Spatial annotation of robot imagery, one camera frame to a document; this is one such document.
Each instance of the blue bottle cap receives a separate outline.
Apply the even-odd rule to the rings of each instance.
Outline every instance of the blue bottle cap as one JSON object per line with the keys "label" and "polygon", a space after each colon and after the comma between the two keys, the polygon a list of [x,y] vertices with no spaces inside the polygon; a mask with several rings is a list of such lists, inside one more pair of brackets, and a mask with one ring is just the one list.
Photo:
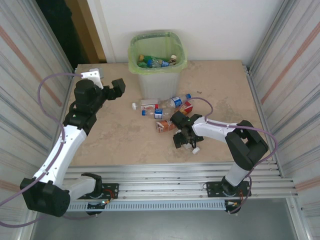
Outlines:
{"label": "blue bottle cap", "polygon": [[147,62],[146,62],[146,66],[151,68],[152,67],[152,59],[149,59]]}

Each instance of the white wall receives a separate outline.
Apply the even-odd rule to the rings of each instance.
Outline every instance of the white wall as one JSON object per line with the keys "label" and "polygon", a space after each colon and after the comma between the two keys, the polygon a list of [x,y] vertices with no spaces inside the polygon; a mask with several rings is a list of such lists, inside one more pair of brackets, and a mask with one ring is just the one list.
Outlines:
{"label": "white wall", "polygon": [[88,0],[109,63],[128,61],[134,35],[169,30],[179,35],[189,60],[240,59],[250,64],[282,2]]}

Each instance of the green trash bag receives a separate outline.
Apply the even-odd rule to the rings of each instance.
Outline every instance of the green trash bag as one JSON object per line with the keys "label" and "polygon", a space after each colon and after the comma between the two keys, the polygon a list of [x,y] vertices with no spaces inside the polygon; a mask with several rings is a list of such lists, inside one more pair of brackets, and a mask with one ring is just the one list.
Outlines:
{"label": "green trash bag", "polygon": [[[173,66],[142,68],[138,67],[139,55],[170,59],[176,55]],[[154,32],[137,35],[132,38],[128,49],[129,70],[133,74],[150,75],[180,73],[187,66],[187,54],[179,37],[173,32]]]}

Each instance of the wire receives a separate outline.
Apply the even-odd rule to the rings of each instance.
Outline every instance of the wire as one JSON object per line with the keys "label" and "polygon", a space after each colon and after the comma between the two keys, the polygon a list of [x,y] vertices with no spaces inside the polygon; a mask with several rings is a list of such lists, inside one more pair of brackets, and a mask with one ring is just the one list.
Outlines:
{"label": "wire", "polygon": [[[58,126],[61,129],[61,135],[62,135],[62,140],[60,143],[60,146],[58,148],[58,151],[56,152],[56,154],[54,155],[54,157],[52,158],[51,162],[49,163],[49,165],[46,167],[45,171],[48,172],[51,168],[51,166],[55,163],[55,161],[57,160],[63,146],[64,146],[64,142],[65,142],[65,130],[64,130],[64,126],[62,125],[62,123],[54,116],[48,114],[46,112],[46,110],[44,109],[42,102],[41,102],[41,98],[40,98],[40,90],[42,85],[45,83],[45,81],[47,81],[48,79],[52,78],[52,77],[57,77],[57,76],[74,76],[74,77],[82,77],[82,75],[80,74],[75,74],[75,73],[55,73],[55,74],[51,74],[47,77],[45,77],[39,84],[38,86],[38,90],[37,90],[37,100],[38,100],[38,104],[42,110],[42,112],[44,113],[44,115],[46,115],[48,118],[52,119],[55,123],[58,124]],[[35,179],[31,184],[29,184],[28,186],[26,186],[25,188],[21,189],[20,191],[18,191],[17,193],[15,193],[14,195],[10,196],[9,198],[3,200],[2,202],[0,202],[0,207],[2,207],[4,204],[6,204],[7,202],[11,201],[12,199],[16,198],[17,196],[19,196],[20,194],[23,194],[24,192],[26,192],[27,190],[29,190],[30,188],[32,188],[36,183],[38,183],[44,176],[46,175],[46,173],[42,173],[37,179]],[[45,217],[41,216],[36,218],[33,221],[30,222],[26,222],[23,224],[17,224],[17,225],[12,225],[12,224],[6,224],[2,221],[0,221],[0,226],[5,227],[5,228],[22,228],[31,224],[34,224],[35,222],[43,219]]]}
{"label": "wire", "polygon": [[241,196],[240,201],[242,202],[242,200],[244,199],[244,192],[240,189],[239,195]]}
{"label": "wire", "polygon": [[[232,210],[232,211],[229,212],[230,214],[232,214],[232,213],[234,213],[236,210],[238,210],[239,208],[241,208],[241,207],[243,206],[243,204],[245,204],[245,202],[246,202],[247,199],[248,199],[248,196],[250,195],[251,187],[252,187],[252,179],[251,179],[251,177],[250,177],[250,174],[253,172],[253,170],[256,168],[257,165],[259,165],[260,163],[266,161],[266,160],[269,159],[273,154],[276,153],[276,151],[277,151],[277,149],[278,149],[278,141],[277,141],[276,137],[273,136],[270,132],[265,131],[265,130],[260,129],[260,128],[251,127],[251,126],[230,125],[230,124],[227,125],[227,124],[220,124],[220,123],[208,121],[208,120],[207,120],[207,117],[214,112],[214,107],[211,105],[211,103],[210,103],[208,100],[206,100],[206,99],[204,99],[204,98],[202,98],[202,97],[197,97],[197,96],[196,96],[196,97],[191,97],[191,98],[188,99],[188,101],[189,101],[189,100],[192,100],[192,99],[199,99],[199,100],[205,101],[207,104],[209,104],[209,106],[210,106],[210,108],[211,108],[211,111],[210,111],[207,115],[204,116],[204,120],[205,120],[206,123],[208,123],[208,124],[210,124],[210,125],[218,126],[218,127],[223,127],[223,128],[247,129],[247,130],[253,130],[253,131],[261,132],[261,133],[264,133],[264,134],[270,136],[270,137],[272,138],[272,140],[274,141],[274,149],[273,149],[273,151],[272,151],[268,156],[266,156],[266,157],[264,157],[263,159],[259,160],[259,161],[253,166],[253,168],[247,173],[247,175],[244,177],[244,178],[249,178],[249,179],[250,179],[250,187],[249,187],[249,190],[248,190],[248,194],[247,194],[247,196],[245,196],[245,199],[243,200],[243,202],[242,202],[236,209],[234,209],[234,210]],[[180,108],[182,107],[182,105],[185,104],[185,103],[186,103],[186,101],[184,101],[184,102],[180,105],[179,109],[180,109]]]}
{"label": "wire", "polygon": [[232,211],[228,211],[229,214],[233,214],[234,212],[236,212],[238,209],[240,209],[247,201],[250,193],[251,193],[251,187],[252,187],[252,179],[251,179],[251,176],[249,176],[249,180],[250,180],[250,186],[249,186],[249,191],[248,191],[248,194],[245,196],[243,202],[240,203],[240,205],[236,208],[236,209],[233,209]]}
{"label": "wire", "polygon": [[114,193],[113,193],[110,189],[103,189],[103,191],[104,191],[104,192],[109,192],[109,193],[110,193],[110,197],[111,197],[112,199],[115,198]]}

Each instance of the small carton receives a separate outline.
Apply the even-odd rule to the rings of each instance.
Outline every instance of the small carton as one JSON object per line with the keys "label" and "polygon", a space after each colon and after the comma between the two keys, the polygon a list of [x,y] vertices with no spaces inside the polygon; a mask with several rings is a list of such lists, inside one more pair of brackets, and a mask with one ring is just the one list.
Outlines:
{"label": "small carton", "polygon": [[[185,102],[185,104],[182,105],[180,108],[180,112],[182,112],[184,115],[187,115],[192,111],[192,104],[188,101]],[[174,123],[170,120],[163,120],[163,121],[157,121],[155,123],[155,129],[158,133],[168,132],[172,129],[176,128]]]}

